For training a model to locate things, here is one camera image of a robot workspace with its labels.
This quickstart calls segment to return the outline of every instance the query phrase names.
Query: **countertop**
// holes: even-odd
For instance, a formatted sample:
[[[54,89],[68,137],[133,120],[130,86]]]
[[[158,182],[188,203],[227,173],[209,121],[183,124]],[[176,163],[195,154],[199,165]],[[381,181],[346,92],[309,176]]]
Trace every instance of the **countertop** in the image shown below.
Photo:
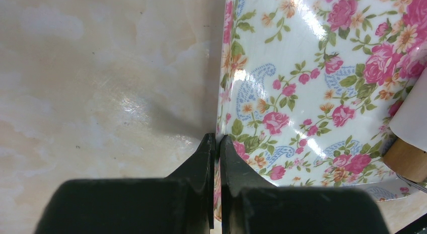
[[[68,179],[184,162],[215,131],[223,15],[224,0],[0,0],[0,232],[32,232]],[[379,206],[396,232],[427,195]]]

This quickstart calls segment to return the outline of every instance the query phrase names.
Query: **floral pattern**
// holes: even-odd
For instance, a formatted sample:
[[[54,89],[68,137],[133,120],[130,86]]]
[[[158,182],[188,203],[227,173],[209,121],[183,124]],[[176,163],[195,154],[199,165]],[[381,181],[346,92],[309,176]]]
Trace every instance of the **floral pattern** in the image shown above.
[[[217,135],[276,185],[411,194],[381,155],[427,66],[427,0],[257,1],[226,3]]]

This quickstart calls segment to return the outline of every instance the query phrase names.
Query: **floral tray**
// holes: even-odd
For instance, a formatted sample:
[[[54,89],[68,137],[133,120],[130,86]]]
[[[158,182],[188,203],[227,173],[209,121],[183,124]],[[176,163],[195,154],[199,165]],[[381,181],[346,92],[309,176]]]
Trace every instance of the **floral tray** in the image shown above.
[[[277,186],[357,186],[379,201],[417,191],[381,156],[427,64],[425,5],[227,0],[218,137]]]

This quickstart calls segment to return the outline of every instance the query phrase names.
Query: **brown cork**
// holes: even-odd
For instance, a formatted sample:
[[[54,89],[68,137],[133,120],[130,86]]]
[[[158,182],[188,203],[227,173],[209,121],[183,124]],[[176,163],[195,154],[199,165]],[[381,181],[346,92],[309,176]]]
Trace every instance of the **brown cork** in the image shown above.
[[[427,178],[427,153],[400,138],[384,155],[384,163],[409,180],[422,182]]]

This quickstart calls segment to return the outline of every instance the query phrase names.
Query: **marble surface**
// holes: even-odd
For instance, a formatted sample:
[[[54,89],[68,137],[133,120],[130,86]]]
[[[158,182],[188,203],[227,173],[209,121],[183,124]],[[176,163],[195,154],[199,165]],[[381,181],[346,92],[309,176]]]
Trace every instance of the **marble surface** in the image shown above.
[[[164,177],[215,131],[224,1],[0,0],[0,233],[68,179]],[[426,200],[380,203],[390,230]]]

